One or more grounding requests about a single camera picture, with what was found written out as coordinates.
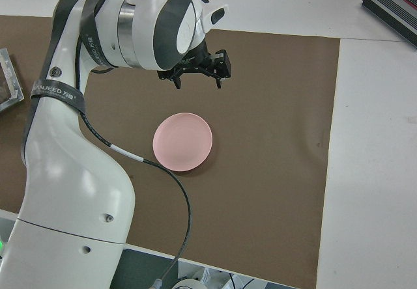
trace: black wire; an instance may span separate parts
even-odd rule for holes
[[[92,73],[97,73],[97,74],[105,74],[105,73],[108,73],[108,72],[110,72],[110,71],[112,71],[112,69],[114,69],[114,68],[108,68],[108,69],[105,69],[105,70],[91,70],[91,72]]]
[[[243,287],[242,287],[242,289],[245,289],[246,287],[247,287],[247,285],[249,285],[252,281],[254,281],[255,279],[254,278],[252,278],[250,281],[248,281],[248,283],[247,284],[245,284]]]
[[[232,280],[233,289],[236,289],[235,281],[233,280],[233,276],[231,273],[229,273],[230,279]]]
[[[188,208],[188,226],[187,226],[187,231],[184,237],[184,241],[182,242],[181,248],[178,251],[176,257],[171,261],[171,264],[168,266],[168,268],[164,271],[164,273],[162,274],[162,276],[160,277],[161,280],[163,280],[169,273],[169,271],[174,267],[175,263],[178,262],[178,259],[180,258],[181,254],[184,252],[185,247],[187,246],[188,243],[188,239],[190,238],[191,235],[191,226],[192,226],[192,208],[191,208],[191,204],[190,204],[190,200],[188,198],[188,194],[184,188],[184,186],[181,184],[181,181],[175,176],[174,173],[172,173],[169,169],[167,169],[166,167],[163,167],[160,164],[157,164],[155,162],[149,161],[147,159],[143,159],[143,162],[149,165],[152,165],[153,167],[157,167],[163,171],[165,171],[166,173],[168,173],[170,175],[170,177],[172,177],[176,183],[178,184],[178,186],[181,188],[182,194],[184,195],[185,201],[187,202],[187,208]]]

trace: pink bowl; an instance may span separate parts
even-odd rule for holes
[[[206,160],[212,142],[206,121],[193,113],[177,113],[159,125],[152,145],[156,159],[164,167],[182,172]]]

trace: silver band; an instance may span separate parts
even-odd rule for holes
[[[129,5],[126,0],[120,9],[119,20],[117,22],[117,35],[119,46],[124,61],[132,68],[142,68],[137,60],[133,46],[133,15],[135,6]]]

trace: brown cardboard surface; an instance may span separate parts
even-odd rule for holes
[[[0,113],[0,208],[11,212],[23,199],[20,140],[50,23],[0,17],[0,47],[8,48],[26,97]],[[156,72],[121,68],[90,77],[90,122],[115,145],[155,159],[152,137],[165,118],[180,112],[203,117],[213,132],[212,152],[198,168],[179,173],[194,207],[184,257],[314,288],[339,40],[213,31],[207,44],[231,58],[233,76],[223,89],[190,75],[176,90]],[[186,229],[179,189],[158,169],[109,153],[136,191],[127,242],[175,254]]]

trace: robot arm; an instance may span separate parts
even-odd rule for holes
[[[79,129],[88,75],[105,66],[227,77],[217,68],[225,52],[211,56],[205,46],[225,11],[203,0],[60,0],[24,134],[25,197],[0,288],[109,288],[135,197],[123,168]]]

